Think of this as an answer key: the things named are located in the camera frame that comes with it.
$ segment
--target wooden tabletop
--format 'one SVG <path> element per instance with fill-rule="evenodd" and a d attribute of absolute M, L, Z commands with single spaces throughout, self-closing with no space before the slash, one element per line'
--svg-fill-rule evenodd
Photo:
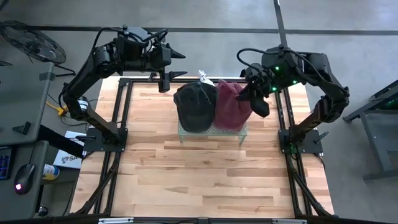
<path fill-rule="evenodd" d="M 99 93 L 96 112 L 108 121 L 119 78 L 103 80 Z M 224 136 L 186 137 L 180 144 L 173 94 L 181 85 L 172 83 L 170 91 L 159 93 L 156 83 L 134 84 L 127 121 L 129 137 L 119 166 L 112 216 L 293 217 L 285 157 L 277 140 L 275 97 L 266 99 L 271 109 L 268 117 L 254 113 L 250 116 L 248 136 L 241 147 L 238 137 Z M 299 123 L 310 112 L 307 94 L 300 84 L 289 91 L 295 121 Z M 97 187 L 103 156 L 103 152 L 95 152 L 83 161 L 71 212 L 81 208 Z M 303 163 L 308 187 L 333 213 L 321 162 L 304 154 Z M 104 191 L 103 208 L 107 192 L 108 188 Z M 304 211 L 301 190 L 297 192 Z"/>

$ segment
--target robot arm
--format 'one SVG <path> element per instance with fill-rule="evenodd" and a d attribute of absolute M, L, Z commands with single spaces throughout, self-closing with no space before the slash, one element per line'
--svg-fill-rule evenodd
<path fill-rule="evenodd" d="M 63 97 L 73 119 L 86 121 L 101 131 L 104 144 L 118 144 L 116 123 L 107 122 L 95 113 L 83 94 L 99 79 L 108 78 L 116 72 L 123 75 L 124 71 L 159 72 L 159 91 L 167 91 L 170 79 L 165 67 L 171 64 L 172 58 L 185 58 L 171 49 L 169 44 L 162 43 L 167 30 L 151 34 L 142 28 L 123 26 L 116 32 L 118 36 L 105 45 L 95 47 L 95 41 L 85 64 L 58 97 L 59 101 Z"/>
<path fill-rule="evenodd" d="M 267 116 L 268 104 L 263 98 L 298 82 L 319 86 L 325 92 L 313 112 L 303 122 L 289 128 L 289 142 L 292 144 L 303 141 L 305 134 L 319 124 L 335 121 L 348 106 L 348 87 L 342 87 L 332 74 L 325 54 L 294 52 L 280 45 L 265 52 L 242 49 L 237 55 L 239 61 L 239 54 L 244 51 L 263 53 L 261 65 L 253 63 L 242 71 L 241 76 L 245 77 L 248 85 L 238 96 L 239 100 L 251 101 L 255 113 Z"/>

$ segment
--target concrete floor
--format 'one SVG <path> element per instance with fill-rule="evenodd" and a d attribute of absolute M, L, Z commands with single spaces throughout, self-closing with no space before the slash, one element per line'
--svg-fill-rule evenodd
<path fill-rule="evenodd" d="M 395 0 L 280 0 L 286 29 L 316 30 L 397 30 L 398 1 Z M 199 28 L 264 28 L 276 29 L 273 0 L 13 0 L 0 12 L 0 19 L 14 19 L 30 25 L 199 27 Z M 78 70 L 84 63 L 95 38 L 94 32 L 45 32 L 67 52 L 66 67 Z M 101 36 L 100 43 L 113 38 Z M 185 60 L 175 60 L 169 70 L 198 69 L 210 76 L 237 77 L 244 68 L 236 52 L 244 47 L 267 49 L 280 43 L 278 34 L 170 33 L 167 41 Z M 397 79 L 398 36 L 288 35 L 289 47 L 328 55 L 335 76 L 351 90 L 350 105 L 343 115 L 365 104 L 379 89 Z M 9 44 L 0 42 L 0 60 L 29 63 L 29 59 Z M 247 53 L 248 62 L 259 62 L 259 54 Z M 57 96 L 63 82 L 58 78 L 50 94 Z M 95 99 L 100 83 L 86 96 Z M 322 94 L 307 87 L 310 106 Z M 44 114 L 45 124 L 64 134 L 52 109 Z M 360 121 L 345 124 L 342 119 L 322 124 L 321 132 L 330 134 L 322 141 L 326 176 L 335 213 L 345 218 L 396 222 L 398 179 L 365 184 L 362 176 L 378 171 Z M 58 184 L 46 190 L 46 206 L 51 215 L 61 215 L 73 182 Z"/>

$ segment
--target fan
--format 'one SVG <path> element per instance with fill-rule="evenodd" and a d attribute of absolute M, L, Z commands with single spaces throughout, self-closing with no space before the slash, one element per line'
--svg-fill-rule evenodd
<path fill-rule="evenodd" d="M 9 0 L 2 0 L 2 3 L 0 4 L 0 11 L 8 4 Z"/>
<path fill-rule="evenodd" d="M 76 75 L 73 70 L 60 66 L 67 59 L 62 47 L 47 35 L 37 30 L 27 30 L 27 24 L 18 21 L 4 21 L 0 27 L 0 35 L 12 46 L 24 52 L 29 58 L 41 62 L 53 62 L 56 67 L 72 73 L 57 75 Z"/>

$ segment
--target computer mouse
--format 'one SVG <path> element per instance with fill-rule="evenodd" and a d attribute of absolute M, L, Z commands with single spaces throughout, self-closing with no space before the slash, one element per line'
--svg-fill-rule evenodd
<path fill-rule="evenodd" d="M 33 184 L 33 175 L 35 174 L 35 165 L 25 164 L 19 168 L 14 179 L 14 189 L 19 195 L 30 191 Z"/>

